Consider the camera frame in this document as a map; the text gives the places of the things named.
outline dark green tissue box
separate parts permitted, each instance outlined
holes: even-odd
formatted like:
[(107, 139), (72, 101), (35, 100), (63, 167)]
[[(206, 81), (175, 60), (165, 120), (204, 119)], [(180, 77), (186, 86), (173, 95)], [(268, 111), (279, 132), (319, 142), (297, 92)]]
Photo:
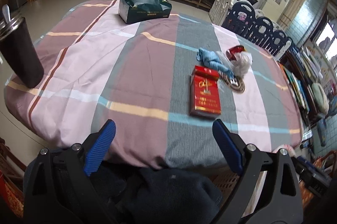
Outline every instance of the dark green tissue box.
[(170, 16), (172, 5), (167, 0), (120, 0), (118, 14), (127, 24)]

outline tissue box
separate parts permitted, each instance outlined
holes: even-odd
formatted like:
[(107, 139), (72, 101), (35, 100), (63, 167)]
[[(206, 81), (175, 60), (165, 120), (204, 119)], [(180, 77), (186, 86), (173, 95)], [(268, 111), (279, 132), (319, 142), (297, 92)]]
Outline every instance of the tissue box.
[(206, 67), (202, 67), (202, 66), (195, 66), (194, 70), (192, 72), (192, 75), (196, 74), (197, 76), (202, 76), (202, 77), (206, 77), (215, 81), (218, 81), (220, 75), (218, 73), (218, 71), (216, 70), (212, 70)]
[(215, 80), (191, 76), (190, 114), (215, 119), (221, 114), (218, 84)]
[(127, 24), (170, 16), (172, 5), (167, 0), (119, 0), (118, 14)]

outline round coaster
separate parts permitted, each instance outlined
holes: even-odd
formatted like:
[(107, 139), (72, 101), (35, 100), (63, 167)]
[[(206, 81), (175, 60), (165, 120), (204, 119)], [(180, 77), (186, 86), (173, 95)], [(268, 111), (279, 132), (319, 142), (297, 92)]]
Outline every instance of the round coaster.
[(241, 94), (245, 91), (245, 83), (243, 82), (242, 78), (234, 77), (233, 80), (230, 80), (230, 78), (225, 73), (222, 73), (221, 77), (227, 86), (234, 92)]

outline brown stripe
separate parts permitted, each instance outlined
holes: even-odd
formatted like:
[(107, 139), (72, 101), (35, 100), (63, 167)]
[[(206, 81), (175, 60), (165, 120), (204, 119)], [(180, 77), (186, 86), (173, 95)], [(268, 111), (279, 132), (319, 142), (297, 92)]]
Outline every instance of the brown stripe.
[[(111, 7), (112, 7), (112, 6), (115, 5), (116, 1), (117, 1), (117, 0), (114, 0), (114, 2), (112, 3), (112, 5), (109, 6), (108, 8), (106, 8), (106, 10), (105, 10), (100, 16), (98, 16), (98, 17), (94, 20), (94, 22), (92, 22), (92, 24), (90, 25), (90, 27), (89, 27), (89, 28), (88, 28), (88, 29), (81, 35), (81, 37), (78, 39), (78, 41), (75, 42), (75, 44), (78, 43), (78, 42), (80, 42), (80, 41), (82, 40), (82, 38), (85, 36), (85, 34), (86, 34), (88, 31), (90, 31), (90, 29), (96, 24), (96, 22), (97, 22), (97, 21), (98, 21), (98, 20), (99, 20), (99, 19), (100, 19), (100, 18), (101, 18), (101, 17), (102, 17), (102, 16), (103, 16), (103, 15), (104, 15), (104, 14), (111, 8)], [(52, 77), (53, 77), (53, 75), (55, 74), (57, 68), (60, 67), (60, 65), (62, 64), (62, 61), (63, 61), (63, 59), (64, 59), (64, 57), (65, 57), (65, 54), (66, 54), (66, 52), (68, 51), (68, 48), (69, 48), (69, 47), (70, 47), (70, 46), (64, 48), (64, 50), (63, 50), (63, 52), (62, 52), (62, 54), (61, 54), (61, 56), (60, 56), (60, 59), (59, 59), (57, 65), (55, 66), (55, 68), (54, 68), (54, 69), (52, 70), (52, 72), (50, 73), (50, 76), (49, 76), (49, 78), (46, 80), (46, 82), (44, 83), (44, 85), (42, 86), (41, 91), (44, 91), (44, 90), (46, 89), (46, 87), (47, 87), (49, 81), (52, 79)], [(36, 100), (33, 102), (33, 105), (32, 105), (31, 108), (29, 109), (29, 112), (28, 112), (29, 123), (30, 123), (30, 125), (31, 125), (32, 128), (33, 128), (33, 124), (32, 124), (32, 112), (33, 112), (35, 106), (37, 105), (37, 103), (39, 102), (40, 98), (41, 98), (41, 96), (38, 95), (37, 98), (36, 98)]]

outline red cigarette box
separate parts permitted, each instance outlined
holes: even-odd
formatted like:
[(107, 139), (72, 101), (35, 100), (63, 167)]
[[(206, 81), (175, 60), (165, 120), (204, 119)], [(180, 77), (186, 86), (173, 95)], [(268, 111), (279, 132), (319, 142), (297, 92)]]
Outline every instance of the red cigarette box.
[(190, 114), (207, 118), (216, 118), (221, 114), (218, 84), (215, 80), (191, 76)]
[(198, 76), (202, 76), (205, 78), (209, 78), (211, 80), (215, 80), (217, 81), (219, 79), (219, 73), (216, 70), (212, 70), (210, 68), (206, 68), (206, 67), (201, 67), (201, 66), (195, 66), (194, 70), (192, 72), (192, 75), (198, 75)]

